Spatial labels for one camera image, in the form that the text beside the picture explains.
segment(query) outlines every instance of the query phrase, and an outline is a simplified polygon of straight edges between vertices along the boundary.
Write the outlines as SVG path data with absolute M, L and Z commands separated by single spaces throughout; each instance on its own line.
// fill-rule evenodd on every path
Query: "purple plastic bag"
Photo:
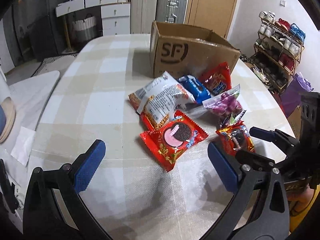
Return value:
M 295 74 L 293 80 L 281 95 L 281 103 L 286 118 L 301 104 L 300 92 L 310 92 L 313 88 L 308 80 L 303 78 L 302 74 Z

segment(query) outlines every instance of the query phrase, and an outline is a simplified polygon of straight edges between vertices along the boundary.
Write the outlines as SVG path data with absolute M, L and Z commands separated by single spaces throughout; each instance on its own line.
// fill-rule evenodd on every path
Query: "blue snack package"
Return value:
M 194 96 L 197 104 L 201 104 L 202 101 L 211 98 L 209 90 L 194 76 L 183 76 L 178 79 L 178 82 Z

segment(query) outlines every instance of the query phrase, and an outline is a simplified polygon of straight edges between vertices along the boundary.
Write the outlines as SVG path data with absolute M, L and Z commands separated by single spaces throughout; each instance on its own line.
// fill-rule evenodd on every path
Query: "bolt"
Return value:
M 70 163 L 63 164 L 63 166 L 62 166 L 62 169 L 64 171 L 68 171 L 68 170 L 70 170 L 70 168 L 71 168 L 71 164 Z
M 273 171 L 273 173 L 275 173 L 275 174 L 279 174 L 279 173 L 280 173 L 280 171 L 279 171 L 278 168 L 273 168 L 272 171 Z
M 242 170 L 249 171 L 249 170 L 251 170 L 251 167 L 248 164 L 244 164 L 244 165 L 242 165 Z
M 40 167 L 34 168 L 33 173 L 39 173 L 39 172 L 40 172 Z

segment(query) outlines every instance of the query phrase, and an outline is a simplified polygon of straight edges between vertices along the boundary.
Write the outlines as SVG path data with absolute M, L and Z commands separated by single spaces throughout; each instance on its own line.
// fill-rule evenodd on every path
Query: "door frame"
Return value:
M 186 17 L 185 17 L 185 20 L 184 20 L 184 24 L 188 24 L 188 22 L 189 22 L 192 1 L 193 1 L 193 0 L 188 0 L 187 12 L 186 12 Z M 229 30 L 230 30 L 230 26 L 231 26 L 232 19 L 233 19 L 233 17 L 234 17 L 234 13 L 235 13 L 237 1 L 238 1 L 238 0 L 235 0 L 234 3 L 233 3 L 233 8 L 232 8 L 232 12 L 231 12 L 231 17 L 230 17 L 230 20 L 229 20 L 229 23 L 228 23 L 228 28 L 227 28 L 227 32 L 226 32 L 226 34 L 225 34 L 225 37 L 228 36 Z

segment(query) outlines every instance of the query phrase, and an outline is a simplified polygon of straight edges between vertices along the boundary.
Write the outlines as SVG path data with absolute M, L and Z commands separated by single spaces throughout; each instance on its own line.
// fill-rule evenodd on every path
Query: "red snack package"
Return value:
M 214 95 L 231 89 L 230 69 L 227 62 L 204 72 L 198 80 Z
M 223 149 L 227 154 L 235 156 L 240 149 L 255 153 L 250 134 L 243 121 L 217 130 L 216 133 L 219 135 Z
M 140 137 L 160 164 L 169 172 L 187 149 L 203 141 L 208 135 L 178 110 L 171 122 L 159 130 L 145 131 L 140 134 Z

